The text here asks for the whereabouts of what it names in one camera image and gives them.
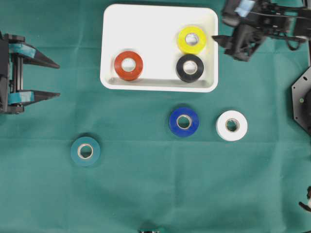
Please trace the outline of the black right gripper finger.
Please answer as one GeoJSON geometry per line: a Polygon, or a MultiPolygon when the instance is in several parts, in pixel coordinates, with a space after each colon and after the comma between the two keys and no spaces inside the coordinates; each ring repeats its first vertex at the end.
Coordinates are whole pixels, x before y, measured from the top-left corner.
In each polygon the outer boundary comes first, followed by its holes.
{"type": "Polygon", "coordinates": [[[212,39],[223,48],[231,48],[233,45],[233,37],[227,35],[213,35],[212,39]]]}

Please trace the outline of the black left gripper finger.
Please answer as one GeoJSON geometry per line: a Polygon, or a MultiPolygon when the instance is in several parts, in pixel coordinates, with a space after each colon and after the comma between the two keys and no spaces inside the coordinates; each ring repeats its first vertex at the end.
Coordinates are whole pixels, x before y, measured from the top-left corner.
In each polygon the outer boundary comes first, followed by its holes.
{"type": "Polygon", "coordinates": [[[59,97],[60,93],[37,90],[19,90],[8,94],[8,107],[25,107],[40,101],[59,97]]]}
{"type": "Polygon", "coordinates": [[[23,58],[25,64],[51,67],[56,69],[60,68],[60,66],[53,60],[41,53],[35,47],[26,43],[9,44],[9,52],[12,55],[23,58]]]}

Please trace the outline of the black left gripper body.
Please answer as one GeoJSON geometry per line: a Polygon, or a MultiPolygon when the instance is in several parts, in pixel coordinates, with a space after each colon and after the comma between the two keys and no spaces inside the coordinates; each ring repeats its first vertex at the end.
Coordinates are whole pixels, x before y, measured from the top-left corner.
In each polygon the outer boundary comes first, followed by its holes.
{"type": "MultiPolygon", "coordinates": [[[[24,112],[22,104],[9,105],[8,94],[10,92],[10,79],[9,79],[9,44],[17,42],[25,42],[25,37],[19,35],[5,34],[2,36],[0,33],[0,113],[1,114],[20,114],[24,112]]],[[[13,89],[22,81],[22,57],[18,55],[13,56],[17,59],[17,63],[13,62],[13,67],[17,66],[17,74],[13,74],[13,89]]]]}

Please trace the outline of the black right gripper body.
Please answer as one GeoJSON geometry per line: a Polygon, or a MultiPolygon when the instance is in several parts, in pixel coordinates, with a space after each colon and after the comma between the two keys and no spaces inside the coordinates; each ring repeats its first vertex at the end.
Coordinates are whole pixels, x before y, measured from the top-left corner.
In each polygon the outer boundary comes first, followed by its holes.
{"type": "Polygon", "coordinates": [[[253,53],[265,41],[272,25],[272,17],[267,14],[249,14],[234,27],[233,45],[225,48],[225,54],[239,61],[249,61],[253,53]]]}

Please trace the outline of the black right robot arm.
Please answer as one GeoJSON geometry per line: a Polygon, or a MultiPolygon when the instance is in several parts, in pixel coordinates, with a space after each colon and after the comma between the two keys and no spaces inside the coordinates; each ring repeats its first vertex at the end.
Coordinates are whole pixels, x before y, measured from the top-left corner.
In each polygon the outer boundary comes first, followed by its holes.
{"type": "Polygon", "coordinates": [[[284,40],[292,51],[311,38],[311,10],[288,7],[269,0],[228,0],[222,9],[222,22],[233,34],[212,39],[225,54],[247,62],[266,38],[284,40]]]}

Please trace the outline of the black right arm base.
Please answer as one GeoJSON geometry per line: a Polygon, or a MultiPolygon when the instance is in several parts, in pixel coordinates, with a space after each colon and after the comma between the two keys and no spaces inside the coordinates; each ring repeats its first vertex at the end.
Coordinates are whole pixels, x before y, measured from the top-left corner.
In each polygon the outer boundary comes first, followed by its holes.
{"type": "Polygon", "coordinates": [[[311,68],[292,85],[293,116],[295,122],[311,135],[311,68]]]}

